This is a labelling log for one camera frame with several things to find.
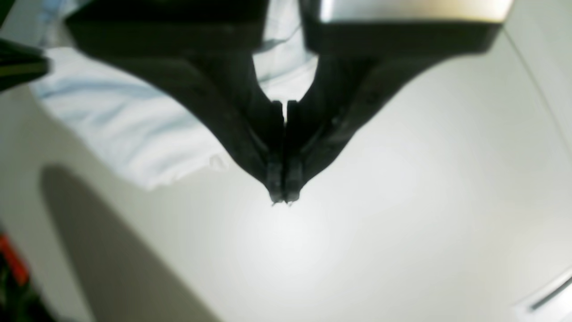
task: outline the silver metal plate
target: silver metal plate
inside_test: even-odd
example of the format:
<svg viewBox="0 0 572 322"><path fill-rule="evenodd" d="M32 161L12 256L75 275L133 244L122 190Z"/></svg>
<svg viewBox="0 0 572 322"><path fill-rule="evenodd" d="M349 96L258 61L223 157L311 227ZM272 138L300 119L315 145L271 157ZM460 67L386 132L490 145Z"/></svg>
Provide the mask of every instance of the silver metal plate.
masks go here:
<svg viewBox="0 0 572 322"><path fill-rule="evenodd" d="M514 0L302 0L322 23L469 21L502 23Z"/></svg>

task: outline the white cloth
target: white cloth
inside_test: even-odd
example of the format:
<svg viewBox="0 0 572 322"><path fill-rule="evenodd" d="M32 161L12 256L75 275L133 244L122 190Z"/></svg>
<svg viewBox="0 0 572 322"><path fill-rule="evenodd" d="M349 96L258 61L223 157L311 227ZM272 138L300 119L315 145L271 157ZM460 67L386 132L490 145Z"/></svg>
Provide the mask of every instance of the white cloth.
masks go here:
<svg viewBox="0 0 572 322"><path fill-rule="evenodd" d="M224 149L191 113L165 93L71 47L61 18L77 3L45 0L43 45L52 72L32 88L48 114L70 128L119 176L144 188L171 184L207 165L224 170ZM265 51L255 55L263 91L299 100L311 85L316 58L303 46L297 0L271 2Z"/></svg>

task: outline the red object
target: red object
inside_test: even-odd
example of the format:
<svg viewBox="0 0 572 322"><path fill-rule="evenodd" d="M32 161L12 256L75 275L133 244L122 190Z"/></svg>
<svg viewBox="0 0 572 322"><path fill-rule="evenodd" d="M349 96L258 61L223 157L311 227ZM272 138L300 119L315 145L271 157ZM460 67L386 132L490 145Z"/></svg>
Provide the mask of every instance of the red object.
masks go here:
<svg viewBox="0 0 572 322"><path fill-rule="evenodd" d="M10 245L8 237L5 235L0 235L0 254L2 254L8 263L12 276L14 276L18 285L24 286L30 278L28 269L24 266L23 262Z"/></svg>

